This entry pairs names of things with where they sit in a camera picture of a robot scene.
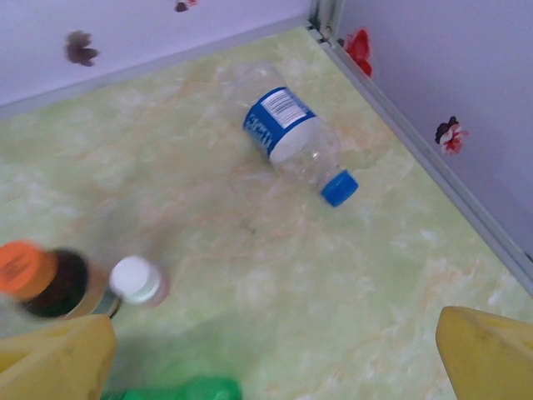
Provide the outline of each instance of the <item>blue label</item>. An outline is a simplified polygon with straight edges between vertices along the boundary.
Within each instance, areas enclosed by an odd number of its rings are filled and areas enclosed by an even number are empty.
[[[270,156],[281,138],[315,116],[293,92],[286,87],[278,87],[252,106],[242,126]]]

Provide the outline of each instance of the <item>flower decal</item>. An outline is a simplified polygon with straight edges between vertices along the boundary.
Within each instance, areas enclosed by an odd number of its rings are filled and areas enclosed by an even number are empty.
[[[187,11],[189,7],[196,6],[197,4],[198,0],[186,0],[185,2],[178,0],[176,6],[174,7],[174,11],[177,13],[183,13]]]
[[[348,35],[346,41],[340,40],[339,43],[359,68],[369,78],[372,78],[372,65],[368,61],[371,55],[368,31],[365,28],[361,28],[355,35]]]
[[[463,139],[470,133],[462,128],[456,117],[451,117],[436,129],[435,142],[441,146],[443,154],[452,156],[459,154],[463,148]]]
[[[73,64],[92,67],[94,65],[92,59],[98,55],[98,50],[89,48],[90,44],[91,33],[85,33],[84,31],[70,32],[65,45],[65,54],[68,61]]]

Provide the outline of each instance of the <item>green marble floor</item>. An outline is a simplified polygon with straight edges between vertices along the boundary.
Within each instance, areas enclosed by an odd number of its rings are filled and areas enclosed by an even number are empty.
[[[268,59],[337,129],[361,184],[332,209],[228,122],[223,83]],[[533,322],[531,299],[302,28],[0,122],[0,241],[164,268],[125,306],[110,386],[229,374],[256,400],[451,400],[447,305]],[[0,303],[0,335],[34,327]]]

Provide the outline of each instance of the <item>barcode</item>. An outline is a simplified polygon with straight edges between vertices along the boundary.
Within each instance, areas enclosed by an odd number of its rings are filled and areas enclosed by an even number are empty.
[[[306,116],[306,112],[287,90],[280,90],[261,102],[283,129]]]

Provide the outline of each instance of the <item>red flower sticker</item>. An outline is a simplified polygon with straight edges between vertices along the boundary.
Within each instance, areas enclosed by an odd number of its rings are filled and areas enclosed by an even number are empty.
[[[436,129],[435,142],[447,156],[459,154],[463,148],[463,139],[470,133],[462,128],[457,118],[451,117],[448,123],[442,123]]]
[[[371,55],[368,31],[361,28],[355,35],[348,35],[344,49],[359,68],[372,78],[372,65],[368,61]]]

